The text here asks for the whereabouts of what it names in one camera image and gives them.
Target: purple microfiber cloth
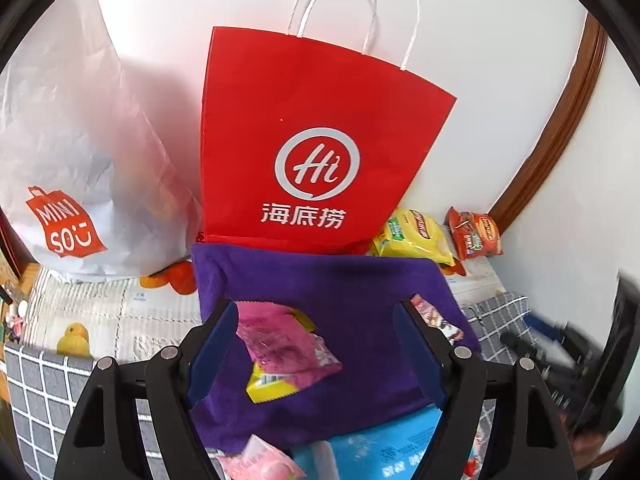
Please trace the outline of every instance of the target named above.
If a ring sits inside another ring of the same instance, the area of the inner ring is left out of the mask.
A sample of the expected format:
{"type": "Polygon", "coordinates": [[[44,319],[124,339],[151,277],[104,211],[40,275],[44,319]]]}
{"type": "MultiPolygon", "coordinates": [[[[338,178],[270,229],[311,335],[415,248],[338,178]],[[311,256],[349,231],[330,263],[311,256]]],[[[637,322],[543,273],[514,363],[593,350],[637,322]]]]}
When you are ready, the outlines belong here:
{"type": "Polygon", "coordinates": [[[427,404],[394,331],[394,305],[420,294],[480,345],[438,265],[424,258],[279,253],[223,244],[191,248],[205,320],[220,298],[273,301],[316,325],[342,371],[296,394],[254,404],[252,361],[235,336],[191,417],[206,447],[239,453],[252,433],[280,449],[378,426],[427,404]]]}

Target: blue package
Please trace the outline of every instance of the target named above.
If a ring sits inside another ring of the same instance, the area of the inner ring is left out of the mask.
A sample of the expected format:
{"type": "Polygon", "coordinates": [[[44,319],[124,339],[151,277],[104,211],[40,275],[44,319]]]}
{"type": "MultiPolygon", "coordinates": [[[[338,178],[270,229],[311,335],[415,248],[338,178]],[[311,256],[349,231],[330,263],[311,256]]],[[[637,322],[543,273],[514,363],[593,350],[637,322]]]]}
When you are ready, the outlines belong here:
{"type": "Polygon", "coordinates": [[[308,480],[410,480],[442,412],[427,406],[375,428],[292,449],[308,480]]]}

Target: red snack package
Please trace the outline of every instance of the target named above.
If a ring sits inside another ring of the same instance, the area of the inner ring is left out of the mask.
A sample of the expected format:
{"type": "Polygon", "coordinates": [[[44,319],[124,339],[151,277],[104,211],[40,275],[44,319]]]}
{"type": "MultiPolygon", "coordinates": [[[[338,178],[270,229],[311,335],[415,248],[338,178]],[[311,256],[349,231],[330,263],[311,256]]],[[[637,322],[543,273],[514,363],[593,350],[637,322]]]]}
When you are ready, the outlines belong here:
{"type": "Polygon", "coordinates": [[[460,261],[502,254],[500,233],[489,215],[459,213],[451,207],[445,223],[449,225],[460,261]]]}

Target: haidilao logo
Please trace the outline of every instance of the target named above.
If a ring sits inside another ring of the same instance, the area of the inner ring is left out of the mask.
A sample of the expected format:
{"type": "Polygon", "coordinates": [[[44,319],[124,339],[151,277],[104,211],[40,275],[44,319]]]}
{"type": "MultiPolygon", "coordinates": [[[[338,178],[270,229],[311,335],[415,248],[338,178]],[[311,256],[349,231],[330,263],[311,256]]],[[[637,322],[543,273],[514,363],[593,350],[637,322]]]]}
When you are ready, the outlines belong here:
{"type": "Polygon", "coordinates": [[[302,200],[326,200],[347,189],[360,169],[360,152],[347,134],[310,128],[291,137],[275,162],[282,189],[302,200]]]}

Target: brown wooden trim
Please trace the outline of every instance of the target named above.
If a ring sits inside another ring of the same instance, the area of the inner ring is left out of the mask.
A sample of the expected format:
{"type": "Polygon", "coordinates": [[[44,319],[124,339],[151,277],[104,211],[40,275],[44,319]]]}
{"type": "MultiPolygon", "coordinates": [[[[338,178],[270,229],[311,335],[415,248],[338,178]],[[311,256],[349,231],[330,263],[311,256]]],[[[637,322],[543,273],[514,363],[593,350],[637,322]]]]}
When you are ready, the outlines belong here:
{"type": "Polygon", "coordinates": [[[575,64],[558,104],[527,160],[489,215],[504,232],[538,192],[551,173],[584,115],[600,73],[607,33],[587,15],[575,64]]]}
{"type": "Polygon", "coordinates": [[[623,442],[622,444],[618,444],[616,447],[613,447],[608,451],[601,453],[596,457],[596,460],[589,464],[589,467],[596,468],[603,464],[606,464],[607,462],[611,462],[615,457],[618,456],[624,445],[625,443],[623,442]]]}

